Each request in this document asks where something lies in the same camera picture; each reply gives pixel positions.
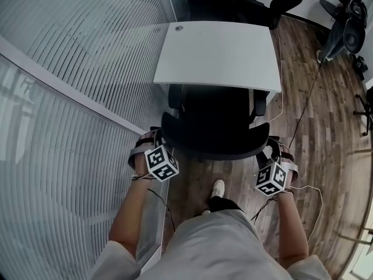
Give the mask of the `glass partition with white blinds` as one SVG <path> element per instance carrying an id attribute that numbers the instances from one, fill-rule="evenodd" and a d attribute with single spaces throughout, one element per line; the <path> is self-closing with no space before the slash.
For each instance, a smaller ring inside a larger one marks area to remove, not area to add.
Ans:
<path id="1" fill-rule="evenodd" d="M 184 0 L 0 0 L 0 36 L 142 130 Z M 136 134 L 44 87 L 0 56 L 0 278 L 86 280 L 131 182 Z"/>

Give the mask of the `white desk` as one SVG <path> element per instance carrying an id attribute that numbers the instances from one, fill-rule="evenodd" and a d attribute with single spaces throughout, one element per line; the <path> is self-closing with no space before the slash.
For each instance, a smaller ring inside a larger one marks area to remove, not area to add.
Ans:
<path id="1" fill-rule="evenodd" d="M 282 91 L 270 30 L 234 22 L 171 23 L 153 82 L 263 90 L 268 100 Z"/>

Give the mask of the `person's left forearm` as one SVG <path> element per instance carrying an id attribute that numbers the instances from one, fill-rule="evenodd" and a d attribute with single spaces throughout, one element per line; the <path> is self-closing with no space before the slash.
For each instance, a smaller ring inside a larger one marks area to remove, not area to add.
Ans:
<path id="1" fill-rule="evenodd" d="M 133 181 L 111 225 L 108 239 L 122 245 L 134 258 L 140 238 L 142 214 L 151 179 Z"/>

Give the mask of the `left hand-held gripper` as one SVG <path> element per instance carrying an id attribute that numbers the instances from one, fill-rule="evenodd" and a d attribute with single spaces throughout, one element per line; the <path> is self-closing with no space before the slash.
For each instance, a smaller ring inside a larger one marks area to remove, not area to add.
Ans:
<path id="1" fill-rule="evenodd" d="M 171 148 L 163 138 L 161 128 L 151 128 L 149 132 L 153 132 L 154 144 L 148 146 L 148 149 L 146 149 L 146 146 L 137 148 L 135 145 L 130 151 L 128 159 L 128 165 L 134 170 L 134 155 L 143 152 L 145 154 L 148 174 L 142 176 L 134 174 L 131 180 L 156 179 L 159 182 L 164 182 L 178 174 L 178 161 L 171 153 Z"/>

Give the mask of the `person's right hand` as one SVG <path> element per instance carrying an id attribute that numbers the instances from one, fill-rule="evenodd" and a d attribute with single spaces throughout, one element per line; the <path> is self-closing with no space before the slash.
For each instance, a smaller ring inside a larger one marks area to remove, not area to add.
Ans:
<path id="1" fill-rule="evenodd" d="M 280 146 L 280 164 L 281 167 L 287 172 L 286 181 L 284 185 L 284 192 L 286 194 L 294 195 L 294 192 L 290 188 L 291 182 L 293 180 L 294 170 L 291 168 L 294 166 L 294 157 L 290 154 L 288 149 L 284 146 Z"/>

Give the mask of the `person's left hand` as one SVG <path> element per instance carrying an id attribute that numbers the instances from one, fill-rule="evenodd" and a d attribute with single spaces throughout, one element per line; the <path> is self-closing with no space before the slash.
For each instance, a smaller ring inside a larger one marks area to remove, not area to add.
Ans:
<path id="1" fill-rule="evenodd" d="M 154 132 L 148 132 L 147 134 L 144 134 L 140 137 L 138 143 L 136 144 L 137 148 L 152 146 L 154 144 Z M 135 174 L 138 176 L 142 176 L 145 174 L 148 174 L 145 154 L 143 152 L 136 153 L 134 155 L 134 171 Z"/>

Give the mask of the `small round table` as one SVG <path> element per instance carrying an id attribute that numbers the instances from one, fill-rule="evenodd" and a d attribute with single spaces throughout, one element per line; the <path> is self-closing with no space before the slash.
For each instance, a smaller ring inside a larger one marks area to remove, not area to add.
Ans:
<path id="1" fill-rule="evenodd" d="M 324 8 L 324 10 L 326 10 L 327 13 L 331 15 L 331 17 L 334 20 L 337 19 L 337 15 L 341 10 L 340 6 L 338 6 L 338 5 L 336 6 L 336 5 L 332 4 L 331 2 L 329 2 L 327 0 L 319 0 L 319 3 Z"/>

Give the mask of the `black padded office chair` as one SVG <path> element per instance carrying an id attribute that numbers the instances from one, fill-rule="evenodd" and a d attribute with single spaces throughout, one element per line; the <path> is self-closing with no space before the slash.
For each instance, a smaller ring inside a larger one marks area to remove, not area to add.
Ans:
<path id="1" fill-rule="evenodd" d="M 250 17 L 261 16 L 262 4 L 250 0 L 187 0 L 190 21 L 222 21 L 248 23 Z"/>

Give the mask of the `person's right forearm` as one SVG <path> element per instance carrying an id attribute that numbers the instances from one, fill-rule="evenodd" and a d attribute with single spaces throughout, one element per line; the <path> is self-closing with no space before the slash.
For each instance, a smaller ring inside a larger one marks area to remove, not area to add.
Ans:
<path id="1" fill-rule="evenodd" d="M 308 241 L 293 195 L 283 192 L 276 198 L 279 209 L 279 263 L 288 269 L 309 257 Z"/>

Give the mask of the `black high-back office chair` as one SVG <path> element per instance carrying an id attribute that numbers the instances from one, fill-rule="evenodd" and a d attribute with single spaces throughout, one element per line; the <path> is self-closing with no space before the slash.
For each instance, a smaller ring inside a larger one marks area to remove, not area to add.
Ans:
<path id="1" fill-rule="evenodd" d="M 355 98 L 359 99 L 364 111 L 353 111 L 353 115 L 365 116 L 367 119 L 366 131 L 362 133 L 362 136 L 364 137 L 368 135 L 369 131 L 373 130 L 373 86 L 367 90 L 365 97 L 366 101 L 364 101 L 359 94 L 355 94 Z"/>

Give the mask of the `person's black trousers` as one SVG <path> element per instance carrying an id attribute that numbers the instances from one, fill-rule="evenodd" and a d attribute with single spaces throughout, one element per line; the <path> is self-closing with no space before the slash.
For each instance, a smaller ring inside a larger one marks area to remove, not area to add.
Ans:
<path id="1" fill-rule="evenodd" d="M 211 197 L 207 204 L 210 212 L 217 212 L 223 210 L 241 211 L 241 208 L 234 201 L 219 196 Z"/>

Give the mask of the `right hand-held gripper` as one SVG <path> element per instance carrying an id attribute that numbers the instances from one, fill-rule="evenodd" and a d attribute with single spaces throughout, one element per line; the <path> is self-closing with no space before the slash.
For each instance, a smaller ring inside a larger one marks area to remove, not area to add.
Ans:
<path id="1" fill-rule="evenodd" d="M 287 172 L 280 164 L 280 146 L 286 147 L 279 141 L 279 138 L 269 138 L 267 147 L 270 147 L 272 153 L 269 158 L 264 153 L 256 155 L 259 171 L 256 179 L 255 189 L 267 197 L 274 197 L 277 194 L 284 193 L 284 185 Z M 292 182 L 298 179 L 298 166 L 294 163 L 291 168 L 294 170 Z"/>

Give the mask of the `person in white coat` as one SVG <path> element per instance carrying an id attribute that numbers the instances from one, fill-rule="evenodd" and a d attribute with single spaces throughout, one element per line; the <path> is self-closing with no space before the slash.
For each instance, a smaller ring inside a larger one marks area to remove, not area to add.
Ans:
<path id="1" fill-rule="evenodd" d="M 134 257 L 109 241 L 90 280 L 331 280 L 315 255 L 284 269 L 263 248 L 246 214 L 212 212 L 179 225 L 161 259 L 142 272 Z"/>

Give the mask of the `small black box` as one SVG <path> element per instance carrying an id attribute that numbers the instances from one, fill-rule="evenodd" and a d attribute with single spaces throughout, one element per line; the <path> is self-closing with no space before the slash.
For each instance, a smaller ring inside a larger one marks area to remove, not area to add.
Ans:
<path id="1" fill-rule="evenodd" d="M 365 59 L 359 55 L 357 57 L 354 56 L 353 68 L 359 75 L 362 75 L 365 71 L 368 70 Z"/>

